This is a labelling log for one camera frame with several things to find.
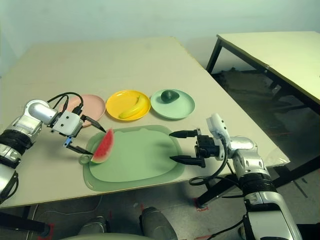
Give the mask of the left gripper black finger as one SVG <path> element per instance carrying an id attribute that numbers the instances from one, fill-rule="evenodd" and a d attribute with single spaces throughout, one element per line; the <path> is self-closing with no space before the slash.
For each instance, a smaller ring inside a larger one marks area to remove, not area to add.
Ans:
<path id="1" fill-rule="evenodd" d="M 83 154 L 83 155 L 92 155 L 91 152 L 87 151 L 86 149 L 80 147 L 80 146 L 73 146 L 73 138 L 71 136 L 68 136 L 64 142 L 64 147 L 72 150 L 78 154 Z"/>
<path id="2" fill-rule="evenodd" d="M 95 128 L 97 128 L 98 130 L 100 130 L 100 131 L 102 131 L 102 132 L 105 132 L 105 131 L 106 131 L 96 120 L 94 120 L 93 118 L 91 118 L 91 117 L 89 117 L 89 116 L 87 116 L 87 115 L 84 115 L 84 114 L 83 114 L 83 115 L 81 116 L 81 120 L 82 120 L 83 122 L 85 122 L 85 121 L 90 122 L 92 126 L 94 126 Z"/>

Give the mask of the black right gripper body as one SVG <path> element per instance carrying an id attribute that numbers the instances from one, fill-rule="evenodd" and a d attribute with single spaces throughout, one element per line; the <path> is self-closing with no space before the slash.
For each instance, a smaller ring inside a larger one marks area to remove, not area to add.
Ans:
<path id="1" fill-rule="evenodd" d="M 208 135 L 197 135 L 194 149 L 197 159 L 207 159 L 220 155 L 220 146 L 216 145 L 214 139 Z"/>

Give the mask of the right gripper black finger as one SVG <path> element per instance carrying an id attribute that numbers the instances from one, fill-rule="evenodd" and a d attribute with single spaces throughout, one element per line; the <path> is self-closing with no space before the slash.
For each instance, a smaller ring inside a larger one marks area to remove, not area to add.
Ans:
<path id="1" fill-rule="evenodd" d="M 201 135 L 201 130 L 199 128 L 194 130 L 178 130 L 169 134 L 169 136 L 174 138 L 194 138 L 199 135 Z"/>
<path id="2" fill-rule="evenodd" d="M 189 155 L 176 155 L 176 156 L 170 156 L 169 158 L 177 163 L 184 164 L 184 165 L 199 166 L 201 168 L 206 167 L 204 158 L 197 158 Z"/>

